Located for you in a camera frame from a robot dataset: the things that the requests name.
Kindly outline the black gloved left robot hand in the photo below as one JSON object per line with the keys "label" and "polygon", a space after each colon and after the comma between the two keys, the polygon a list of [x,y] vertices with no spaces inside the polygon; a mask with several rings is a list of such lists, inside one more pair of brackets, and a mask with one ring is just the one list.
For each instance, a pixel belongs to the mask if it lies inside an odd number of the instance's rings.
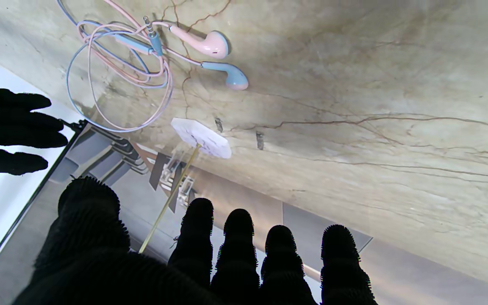
{"label": "black gloved left robot hand", "polygon": [[257,273],[250,214],[233,210],[213,265],[214,208],[196,198],[183,217],[167,263],[130,250],[120,201],[90,176],[60,195],[29,284],[15,305],[314,305],[291,230],[269,230]]}

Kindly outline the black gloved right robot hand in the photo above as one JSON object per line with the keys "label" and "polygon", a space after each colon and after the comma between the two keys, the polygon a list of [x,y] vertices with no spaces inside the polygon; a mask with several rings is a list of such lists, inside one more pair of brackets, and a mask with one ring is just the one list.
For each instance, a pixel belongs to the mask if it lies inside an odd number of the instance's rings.
{"label": "black gloved right robot hand", "polygon": [[48,161],[42,156],[11,153],[4,146],[48,149],[68,145],[68,139],[62,134],[64,124],[39,112],[51,104],[44,95],[13,93],[0,88],[0,173],[20,176],[48,168]]}

